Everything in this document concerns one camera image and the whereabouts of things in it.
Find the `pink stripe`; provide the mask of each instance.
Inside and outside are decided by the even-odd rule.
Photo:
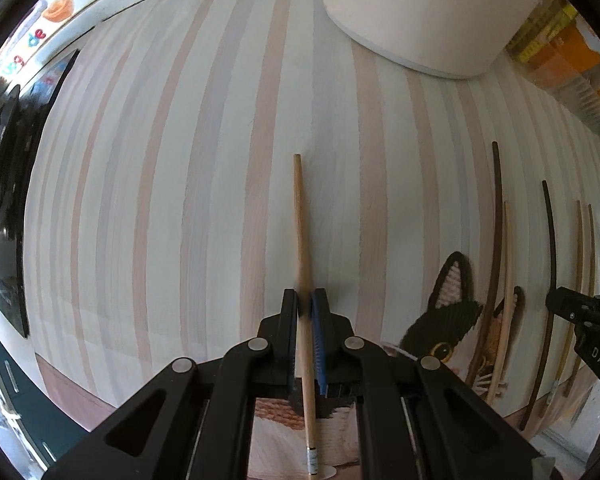
[[[378,341],[386,296],[388,203],[376,54],[351,42],[360,129],[360,263],[356,334]]]
[[[524,181],[525,197],[526,197],[526,208],[523,207],[522,211],[518,211],[519,218],[522,219],[523,211],[526,209],[526,218],[528,221],[527,236],[528,244],[530,247],[538,247],[542,241],[540,238],[540,229],[544,225],[544,213],[541,210],[541,197],[540,189],[537,184],[541,178],[541,174],[538,174],[536,167],[534,166],[533,157],[531,155],[531,146],[529,145],[529,137],[526,132],[518,103],[512,94],[510,87],[510,79],[514,77],[513,68],[511,62],[497,63],[494,68],[495,81],[493,86],[493,92],[497,95],[498,90],[503,95],[504,102],[509,112],[509,118],[511,125],[513,126],[513,136],[511,140],[515,141],[516,151],[520,157],[520,164],[522,165],[522,180]],[[522,228],[517,231],[517,234],[523,235]],[[523,285],[527,285],[532,282],[536,269],[544,269],[542,265],[538,264],[538,260],[529,251],[528,263],[526,264],[526,281],[523,276],[518,277],[518,281]]]
[[[93,124],[91,125],[89,135],[87,137],[84,155],[82,156],[82,164],[80,165],[80,173],[78,174],[78,184],[77,189],[75,191],[74,210],[71,218],[71,250],[69,252],[71,275],[71,305],[74,311],[75,336],[78,340],[78,348],[80,350],[82,367],[84,368],[84,373],[87,377],[89,389],[92,392],[96,392],[97,390],[95,380],[93,378],[93,371],[91,370],[91,364],[89,362],[89,354],[87,352],[87,347],[84,342],[84,327],[82,326],[82,314],[80,312],[80,275],[78,272],[78,237],[80,233],[80,214],[82,213],[82,200],[84,199],[84,188],[87,184],[87,175],[89,173],[89,166],[91,164],[91,157],[93,155],[93,146],[96,141],[96,136],[98,135],[100,125],[102,124],[104,112],[107,109],[107,105],[109,104],[111,96],[113,95],[113,89],[116,87],[116,84],[120,79],[120,75],[122,74],[122,70],[125,67],[126,60],[128,59],[129,54],[131,53],[131,49],[133,48],[134,40],[141,30],[140,25],[141,22],[138,23],[138,25],[136,26],[136,30],[128,38],[129,47],[127,47],[126,50],[123,52],[122,56],[116,63],[115,68],[110,74],[109,82],[107,83],[107,87],[105,88],[104,94],[102,95],[100,104],[98,104],[96,115]]]
[[[571,194],[571,192],[573,192],[573,180],[571,178],[571,173],[573,173],[573,164],[569,163],[567,158],[564,156],[564,150],[562,148],[562,136],[558,131],[554,115],[551,111],[550,105],[555,101],[555,99],[541,89],[535,88],[533,90],[536,92],[536,99],[534,99],[534,101],[538,104],[542,113],[545,114],[549,124],[549,131],[546,134],[551,135],[554,138],[554,146],[556,150],[555,153],[557,155],[555,158],[558,162],[558,166],[560,167],[560,174],[562,175],[562,188],[564,189],[564,197],[565,200],[568,200],[573,196]]]
[[[144,6],[144,12],[150,14],[150,19],[153,13],[156,16],[160,16],[163,12],[170,12],[173,9],[171,1],[153,0],[154,6],[150,8]],[[120,237],[120,229],[117,229],[118,226],[113,221],[114,218],[120,216],[113,214],[117,212],[117,210],[114,210],[116,177],[120,174],[122,175],[122,182],[120,182],[119,189],[125,189],[128,185],[130,157],[127,155],[121,158],[121,152],[126,154],[129,148],[128,138],[134,137],[135,139],[136,136],[134,134],[137,133],[135,130],[136,126],[128,118],[133,115],[140,95],[154,77],[153,68],[157,64],[157,60],[163,57],[164,43],[173,42],[174,36],[179,38],[182,34],[182,27],[174,26],[174,23],[178,24],[180,21],[170,22],[170,20],[160,20],[160,23],[155,27],[152,27],[147,20],[131,20],[131,23],[133,22],[142,27],[142,35],[150,32],[153,37],[147,39],[149,48],[144,52],[139,67],[134,71],[133,78],[130,82],[128,76],[125,79],[125,85],[129,88],[128,93],[125,96],[122,108],[119,108],[116,112],[118,115],[117,120],[110,124],[108,128],[109,131],[115,132],[115,135],[109,138],[111,142],[107,146],[109,156],[106,160],[106,169],[102,181],[102,195],[98,204],[99,214],[95,237],[95,261],[98,262],[94,273],[96,293],[95,313],[98,319],[98,328],[100,329],[100,344],[104,348],[105,353],[104,365],[108,374],[113,398],[119,399],[121,402],[126,398],[126,393],[121,389],[121,381],[123,382],[125,379],[120,378],[115,373],[115,360],[110,358],[112,354],[115,355],[120,351],[120,343],[124,346],[124,342],[116,341],[113,337],[112,334],[116,331],[116,324],[111,322],[112,317],[118,316],[116,315],[117,301],[110,292],[112,284],[120,280],[120,270],[117,265],[112,263],[114,259],[111,257],[112,247],[110,247],[110,244],[109,246],[107,245],[110,224],[113,225],[110,238],[116,240]]]
[[[587,168],[586,171],[589,175],[593,191],[600,200],[600,144],[596,145],[597,142],[600,143],[600,136],[592,133],[592,131],[582,124],[578,118],[573,117],[573,122],[576,131],[582,135],[585,143],[589,146],[590,157],[595,165],[595,168]]]
[[[458,96],[464,113],[466,129],[471,139],[474,154],[475,180],[478,188],[478,214],[480,216],[480,265],[478,266],[478,286],[476,296],[484,298],[489,286],[491,268],[491,243],[493,240],[493,189],[491,171],[484,145],[484,132],[474,96],[466,81],[457,83]]]
[[[240,247],[240,339],[254,337],[264,316],[269,180],[290,5],[291,0],[276,0],[273,7],[251,128]]]
[[[558,117],[558,120],[562,123],[562,135],[567,138],[569,148],[571,149],[571,153],[573,153],[573,160],[576,166],[576,177],[578,178],[578,187],[580,188],[580,198],[582,200],[586,200],[587,194],[584,192],[584,180],[582,179],[582,169],[580,167],[581,154],[578,152],[578,150],[576,150],[576,145],[573,142],[573,132],[571,131],[564,117],[564,108],[558,102],[555,102],[554,105],[556,108],[556,116]]]
[[[405,69],[413,118],[418,134],[420,167],[422,168],[422,195],[424,201],[424,254],[422,277],[422,311],[427,307],[429,295],[433,290],[440,267],[440,202],[438,200],[438,173],[436,171],[436,152],[433,148],[433,136],[429,111],[422,89],[420,75]]]
[[[142,376],[148,381],[153,374],[151,345],[149,342],[149,327],[146,312],[146,250],[149,230],[149,214],[151,195],[154,188],[155,167],[158,162],[158,152],[164,134],[164,125],[167,122],[171,102],[176,93],[176,88],[182,75],[184,64],[189,57],[193,43],[198,35],[202,23],[208,15],[214,0],[203,0],[196,11],[191,26],[176,54],[169,75],[164,84],[160,102],[155,113],[151,133],[144,153],[142,173],[138,190],[138,212],[134,230],[134,256],[132,263],[132,287],[134,302],[134,328],[138,342],[138,358],[142,368]]]
[[[54,190],[54,198],[51,205],[51,223],[50,223],[50,240],[49,240],[49,273],[51,277],[51,304],[56,315],[56,323],[60,330],[56,330],[56,338],[58,339],[59,347],[64,348],[68,344],[67,340],[73,340],[78,345],[78,353],[84,356],[81,348],[81,341],[78,337],[79,334],[75,333],[75,316],[73,312],[73,306],[69,307],[68,303],[71,297],[71,285],[68,288],[64,287],[65,277],[70,275],[70,236],[58,235],[64,234],[66,229],[66,222],[70,222],[68,218],[69,207],[64,202],[71,200],[73,193],[70,189],[72,174],[75,174],[75,166],[77,165],[78,157],[80,155],[80,145],[83,139],[79,138],[78,132],[81,132],[83,124],[89,120],[96,112],[96,105],[99,104],[99,99],[102,98],[102,92],[105,84],[109,80],[110,72],[114,69],[117,60],[120,57],[120,51],[117,48],[112,48],[113,45],[118,45],[123,41],[125,30],[119,28],[113,30],[112,33],[107,34],[106,41],[99,44],[99,49],[103,50],[105,55],[99,63],[91,63],[90,67],[94,65],[98,67],[98,71],[91,78],[88,79],[84,94],[80,96],[80,104],[77,113],[72,121],[71,125],[67,128],[67,133],[63,135],[66,138],[66,145],[60,158],[60,166],[58,172],[54,175],[57,179],[56,188]],[[62,352],[60,355],[60,361],[63,362],[64,370],[73,370],[75,373],[79,373],[78,370],[82,370],[81,366],[75,368],[78,363],[74,360],[69,360],[69,354]]]
[[[541,131],[539,127],[538,116],[536,115],[536,110],[534,109],[531,103],[531,97],[528,92],[528,85],[530,83],[526,80],[522,79],[522,76],[516,72],[516,81],[520,86],[520,90],[522,91],[522,95],[525,99],[526,109],[529,111],[529,116],[531,117],[531,123],[534,126],[534,132],[536,134],[536,138],[538,139],[538,144],[540,145],[540,157],[542,158],[542,166],[544,166],[544,177],[549,184],[549,189],[555,189],[553,186],[553,178],[551,174],[551,166],[549,165],[549,157],[546,154],[546,146],[544,145],[544,132]]]
[[[67,76],[67,79],[64,82],[64,90],[65,92],[68,92],[67,94],[67,99],[66,102],[67,103],[71,103],[72,99],[74,98],[74,94],[75,91],[78,87],[78,81],[80,81],[80,78],[82,76],[84,72],[84,66],[80,65],[77,66],[77,60],[76,63],[74,64],[74,67],[72,68],[71,72],[69,72],[69,75]],[[38,200],[38,208],[36,210],[36,214],[35,214],[35,218],[32,221],[32,225],[33,228],[35,229],[35,240],[36,240],[36,245],[34,248],[34,266],[35,266],[35,278],[34,278],[34,282],[33,282],[33,286],[35,288],[36,291],[36,297],[37,297],[37,308],[38,308],[38,316],[40,318],[40,330],[42,331],[42,339],[43,339],[43,343],[45,346],[45,351],[46,351],[46,355],[50,358],[51,357],[51,345],[49,344],[49,336],[46,333],[46,326],[45,326],[45,301],[42,297],[42,262],[40,261],[40,254],[42,252],[42,218],[44,216],[44,209],[45,209],[45,203],[46,201],[44,200],[45,197],[45,193],[46,193],[46,187],[48,185],[48,181],[49,181],[49,174],[51,171],[51,162],[54,158],[54,154],[56,152],[56,144],[58,143],[58,137],[59,137],[59,132],[62,131],[62,126],[64,125],[64,121],[66,119],[66,115],[68,114],[68,111],[70,109],[69,106],[66,106],[66,104],[63,103],[63,106],[61,107],[62,109],[62,113],[61,113],[61,117],[60,117],[60,121],[58,123],[58,129],[55,131],[47,131],[46,136],[43,136],[43,139],[46,137],[47,139],[52,139],[51,142],[51,146],[48,149],[48,159],[46,162],[46,166],[44,167],[43,171],[43,176],[42,176],[42,185],[40,187],[40,190],[38,190],[35,194],[31,194],[30,192],[27,194],[31,194],[32,197],[34,197],[34,199]],[[38,149],[38,155],[40,156],[43,152],[46,152],[46,146],[43,146],[42,149]]]
[[[56,153],[56,145],[58,143],[58,139],[59,137],[61,137],[62,135],[62,128],[64,127],[64,122],[67,118],[67,114],[69,112],[69,110],[74,109],[71,104],[73,102],[74,99],[74,94],[76,93],[76,91],[78,89],[82,90],[82,92],[86,93],[86,91],[90,88],[91,85],[91,79],[90,78],[88,80],[88,83],[85,87],[83,87],[82,85],[80,85],[80,83],[82,82],[82,78],[83,76],[86,76],[86,69],[88,66],[91,65],[91,63],[97,59],[97,63],[101,64],[103,63],[104,59],[108,59],[109,55],[107,53],[107,49],[109,46],[109,43],[114,39],[115,35],[113,34],[109,34],[111,29],[111,24],[107,24],[104,25],[102,27],[101,31],[97,31],[97,35],[99,35],[98,37],[102,36],[103,34],[106,35],[107,41],[105,43],[100,42],[100,49],[88,49],[87,52],[84,52],[82,54],[80,54],[78,56],[78,58],[76,59],[76,63],[74,65],[74,68],[72,69],[72,73],[74,74],[73,76],[68,76],[69,81],[65,82],[65,84],[72,84],[72,86],[70,87],[70,95],[67,98],[66,104],[64,105],[64,107],[62,108],[63,113],[62,113],[62,118],[61,121],[58,124],[58,127],[56,127],[55,129],[53,129],[52,131],[49,131],[47,133],[47,135],[53,136],[53,141],[51,143],[51,147],[49,148],[49,155],[48,155],[48,159],[46,162],[46,167],[43,170],[43,182],[42,182],[42,188],[40,190],[39,196],[40,197],[44,197],[46,194],[46,188],[48,186],[48,180],[49,180],[49,176],[50,176],[50,171],[51,171],[51,164],[54,160],[54,155]],[[56,174],[54,176],[56,178],[56,182],[54,183],[54,186],[56,187],[56,189],[54,190],[54,198],[53,198],[53,203],[56,202],[56,193],[58,192],[58,186],[62,186],[62,183],[64,182],[64,174],[62,176]],[[40,319],[41,319],[41,327],[42,327],[42,332],[43,332],[43,339],[45,341],[45,344],[47,346],[47,350],[48,350],[48,355],[49,357],[51,357],[51,347],[50,347],[50,343],[49,343],[49,337],[48,337],[48,333],[46,331],[46,324],[44,321],[44,305],[47,304],[47,302],[44,301],[43,297],[42,297],[42,275],[41,275],[41,269],[43,267],[45,268],[49,268],[50,271],[50,296],[51,296],[51,301],[50,306],[51,306],[51,311],[52,311],[52,318],[53,321],[55,322],[58,317],[60,316],[59,313],[59,309],[57,308],[57,304],[56,304],[56,297],[55,297],[55,286],[56,286],[56,265],[55,265],[55,259],[56,259],[56,252],[54,251],[53,254],[51,254],[49,261],[45,261],[45,262],[41,262],[40,261],[40,257],[42,256],[42,219],[44,218],[44,209],[45,209],[45,200],[42,200],[42,203],[40,204],[40,211],[39,211],[39,215],[38,218],[36,219],[35,225],[37,227],[37,236],[36,236],[36,256],[35,256],[35,260],[36,260],[36,287],[37,287],[37,293],[38,293],[38,306],[40,309]],[[52,209],[52,227],[51,229],[56,229],[57,227],[54,227],[53,222],[53,216],[57,215],[58,211],[56,209]],[[52,243],[50,244],[50,248],[52,249],[54,246],[54,243],[57,241],[56,238],[53,238],[53,236],[55,236],[55,232],[52,233]],[[62,331],[58,331],[59,334],[59,339],[61,342],[61,346],[64,343],[64,339],[62,337]],[[68,364],[66,362],[66,355],[64,353],[62,353],[59,356],[59,360],[61,362],[64,363],[64,366],[68,369]]]
[[[206,80],[189,155],[180,245],[180,315],[185,321],[181,336],[189,354],[192,343],[204,349],[202,355],[195,354],[203,359],[206,359],[206,248],[211,189],[224,104],[254,1],[235,1]]]
[[[590,179],[590,174],[593,173],[591,165],[593,158],[590,150],[590,144],[588,143],[588,139],[586,139],[587,134],[582,130],[578,130],[576,123],[579,126],[582,126],[582,123],[579,119],[574,117],[571,111],[564,109],[561,110],[560,114],[566,129],[569,131],[569,134],[573,139],[573,146],[579,155],[580,169],[582,170],[582,185],[586,190],[586,194],[584,195],[583,199],[587,199],[590,202],[592,200],[591,194],[595,193],[596,191],[594,190]]]
[[[36,361],[49,398],[85,430],[92,431],[115,411],[113,406],[73,382],[38,354]]]

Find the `orange flower sticker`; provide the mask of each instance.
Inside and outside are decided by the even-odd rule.
[[[59,23],[74,13],[74,0],[54,0],[42,13],[50,22]]]

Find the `dark brown stick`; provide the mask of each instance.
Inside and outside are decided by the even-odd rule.
[[[511,320],[513,319],[513,311],[515,309],[513,303],[513,233],[512,219],[509,202],[504,203],[504,306],[502,309],[502,323],[500,325],[500,338],[498,339],[498,351],[496,352],[496,360],[493,364],[493,373],[491,374],[491,382],[487,390],[485,398],[488,405],[493,404],[493,399],[496,397],[502,370],[504,369],[504,359],[507,355],[509,347],[509,331],[511,329]]]
[[[542,191],[544,191],[544,205],[546,207],[546,220],[549,224],[549,253],[551,261],[551,273],[550,273],[550,290],[553,290],[556,286],[557,281],[557,262],[555,254],[555,227],[554,227],[554,213],[551,210],[551,196],[549,195],[549,187],[546,184],[546,180],[542,181]],[[529,403],[526,406],[525,414],[520,421],[520,431],[526,428],[526,424],[529,421],[531,412],[533,411],[536,399],[538,398],[538,391],[540,391],[540,384],[542,383],[542,376],[544,376],[544,369],[546,368],[546,359],[549,355],[549,346],[551,346],[551,333],[554,330],[554,313],[547,311],[546,326],[544,327],[544,342],[542,343],[542,353],[540,354],[540,363],[538,364],[538,372],[536,373],[536,381],[534,382],[534,389],[531,391],[529,397]]]
[[[491,274],[489,276],[489,288],[487,289],[487,301],[482,310],[482,322],[480,332],[478,332],[478,341],[475,344],[474,356],[469,364],[465,384],[472,388],[475,383],[475,377],[478,374],[484,347],[487,344],[487,337],[493,321],[493,309],[496,305],[496,295],[498,294],[498,281],[500,280],[500,260],[502,259],[502,171],[500,169],[500,150],[498,143],[494,140],[491,143],[493,149],[493,176],[495,180],[495,218],[493,229],[493,254],[491,256]]]

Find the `cat ear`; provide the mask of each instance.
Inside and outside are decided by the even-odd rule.
[[[427,310],[473,298],[474,279],[469,259],[459,251],[451,253],[440,269]]]
[[[525,291],[521,286],[516,285],[513,288],[513,318],[511,319],[511,333],[513,329],[516,330],[520,325],[520,318],[522,317],[522,311],[525,308]],[[498,306],[493,309],[493,318],[496,319],[504,310],[504,298],[500,300]]]
[[[511,349],[514,341],[518,338],[518,333],[522,326],[522,318],[525,316],[525,306],[525,291],[521,286],[516,285],[513,288],[513,317],[511,318],[511,325],[509,327],[509,346],[507,348],[507,354],[504,357],[503,374],[506,374],[509,369],[509,359],[511,358],[512,353]]]

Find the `striped wall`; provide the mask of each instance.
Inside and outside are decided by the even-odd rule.
[[[546,319],[544,178],[558,283],[573,283],[580,199],[600,293],[600,138],[504,55],[470,81],[412,72],[353,42],[322,0],[133,6],[90,35],[43,132],[24,240],[36,352],[117,406],[173,358],[253,336],[294,284],[294,152],[315,284],[357,333],[397,343],[451,252],[469,256],[485,299],[492,140],[528,302],[495,405],[507,414],[526,404]]]

